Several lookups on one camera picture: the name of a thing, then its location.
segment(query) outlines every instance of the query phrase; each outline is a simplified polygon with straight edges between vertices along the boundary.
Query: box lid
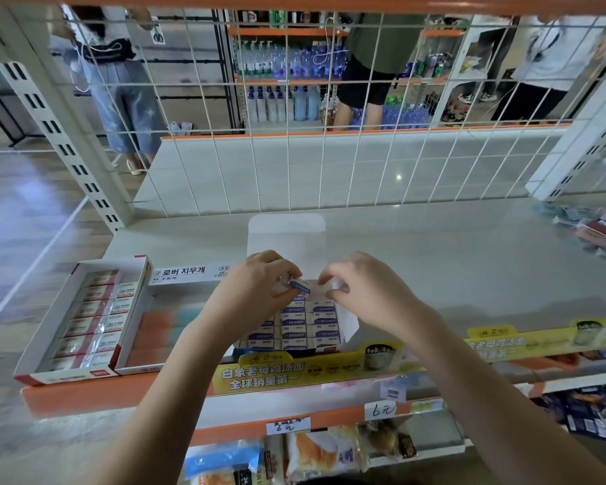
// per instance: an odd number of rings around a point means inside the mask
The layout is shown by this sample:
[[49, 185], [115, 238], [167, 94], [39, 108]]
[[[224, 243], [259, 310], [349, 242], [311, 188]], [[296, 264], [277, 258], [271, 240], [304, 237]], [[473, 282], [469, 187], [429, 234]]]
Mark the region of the box lid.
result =
[[327, 265], [326, 220], [316, 213], [267, 213], [249, 220], [247, 255], [275, 250], [291, 260], [303, 279], [317, 279]]

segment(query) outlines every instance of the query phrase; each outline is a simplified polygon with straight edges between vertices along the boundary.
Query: person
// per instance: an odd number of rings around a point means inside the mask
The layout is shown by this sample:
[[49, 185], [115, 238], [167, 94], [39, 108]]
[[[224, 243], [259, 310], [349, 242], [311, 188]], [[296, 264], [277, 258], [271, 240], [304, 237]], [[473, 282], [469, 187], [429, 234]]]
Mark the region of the person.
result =
[[139, 175], [144, 166], [137, 150], [150, 165], [162, 143], [160, 133], [151, 131], [165, 130], [166, 125], [124, 21], [128, 11], [142, 28], [152, 30], [150, 12], [142, 7], [89, 5], [61, 5], [61, 9], [62, 14], [51, 13], [55, 20], [48, 23], [49, 32], [73, 42], [108, 143], [123, 155], [130, 172]]
[[[339, 85], [337, 90], [339, 103], [333, 123], [335, 130], [346, 130], [352, 119], [352, 110], [364, 107], [366, 108], [365, 128], [379, 128], [388, 89], [393, 79], [404, 71], [420, 37], [424, 22], [424, 15], [385, 14], [383, 20], [379, 13], [359, 15], [357, 23], [368, 24], [371, 27], [357, 26], [348, 33], [346, 45], [349, 59], [341, 80], [362, 83]], [[370, 83], [369, 88], [368, 80], [379, 81]]]
[[512, 74], [516, 89], [501, 98], [492, 121], [545, 119], [591, 59], [606, 51], [606, 17], [539, 16], [529, 24], [534, 27], [527, 52]]
[[[232, 343], [299, 294], [294, 289], [272, 294], [286, 274], [300, 277], [301, 271], [272, 250], [250, 255], [229, 272], [80, 483], [176, 483], [218, 361]], [[408, 345], [499, 483], [606, 485], [606, 467], [453, 334], [440, 313], [389, 266], [356, 252], [325, 267], [318, 283], [333, 277], [346, 287], [327, 296]]]
[[[512, 41], [516, 34], [516, 25], [520, 18], [511, 17], [508, 28], [485, 30], [480, 34], [478, 46], [483, 49], [483, 54], [488, 54], [491, 58], [489, 69], [487, 70], [487, 80], [483, 84], [482, 93], [478, 99], [481, 102], [495, 102], [498, 100], [498, 95], [496, 95], [496, 80], [498, 79], [498, 74], [501, 71], [505, 57], [512, 47]], [[473, 104], [476, 82], [465, 83], [461, 89], [462, 94], [458, 96], [458, 100], [468, 105]]]

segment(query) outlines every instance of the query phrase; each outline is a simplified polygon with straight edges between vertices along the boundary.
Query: white shirt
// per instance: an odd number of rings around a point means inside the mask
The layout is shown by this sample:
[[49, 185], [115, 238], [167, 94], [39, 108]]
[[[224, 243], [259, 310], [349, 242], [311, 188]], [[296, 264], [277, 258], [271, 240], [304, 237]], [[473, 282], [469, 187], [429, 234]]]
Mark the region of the white shirt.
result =
[[126, 11], [120, 6], [101, 7], [105, 20], [115, 22], [114, 24], [105, 24], [105, 37], [103, 39], [99, 39], [99, 36], [88, 29], [85, 24], [75, 22], [77, 18], [69, 6], [61, 5], [61, 8], [63, 8], [63, 13], [70, 21], [74, 37], [81, 44], [101, 46], [110, 44], [113, 40], [117, 39], [130, 39], [130, 32], [128, 31], [128, 27], [126, 27]]
[[512, 79], [567, 92], [595, 54], [606, 17], [562, 17], [550, 24], [530, 17], [529, 24], [538, 27], [532, 28], [528, 51]]

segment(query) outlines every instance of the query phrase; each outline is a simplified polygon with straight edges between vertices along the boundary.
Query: green shirt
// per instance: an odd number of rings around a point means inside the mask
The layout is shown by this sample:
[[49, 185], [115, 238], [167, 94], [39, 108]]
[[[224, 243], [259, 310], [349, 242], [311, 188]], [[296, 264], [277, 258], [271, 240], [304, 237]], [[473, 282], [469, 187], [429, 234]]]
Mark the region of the green shirt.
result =
[[[406, 15], [389, 13], [384, 15], [374, 71], [398, 74], [404, 71], [408, 58], [415, 49], [420, 32], [425, 23], [425, 15]], [[359, 24], [370, 24], [376, 27], [355, 27], [347, 36], [349, 56], [357, 58], [366, 68], [373, 65], [373, 54], [377, 44], [377, 32], [381, 13], [364, 13]], [[387, 25], [415, 25], [416, 27], [386, 28]]]

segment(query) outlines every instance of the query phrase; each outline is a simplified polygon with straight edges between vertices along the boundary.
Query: white shoe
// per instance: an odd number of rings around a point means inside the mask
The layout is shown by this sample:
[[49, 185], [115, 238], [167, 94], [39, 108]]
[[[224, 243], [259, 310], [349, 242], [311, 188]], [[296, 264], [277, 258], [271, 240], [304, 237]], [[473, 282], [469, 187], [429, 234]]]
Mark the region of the white shoe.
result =
[[128, 167], [128, 170], [130, 170], [130, 173], [132, 173], [133, 175], [141, 175], [143, 173], [143, 170], [139, 170], [137, 168], [137, 164], [131, 163], [130, 160], [126, 160], [126, 166]]
[[471, 94], [469, 94], [469, 95], [460, 94], [460, 96], [458, 97], [458, 100], [460, 100], [460, 102], [462, 102], [462, 103], [472, 105], [474, 103], [474, 96]]
[[483, 92], [480, 96], [481, 102], [496, 102], [498, 100], [498, 95], [496, 94], [488, 94], [487, 92]]

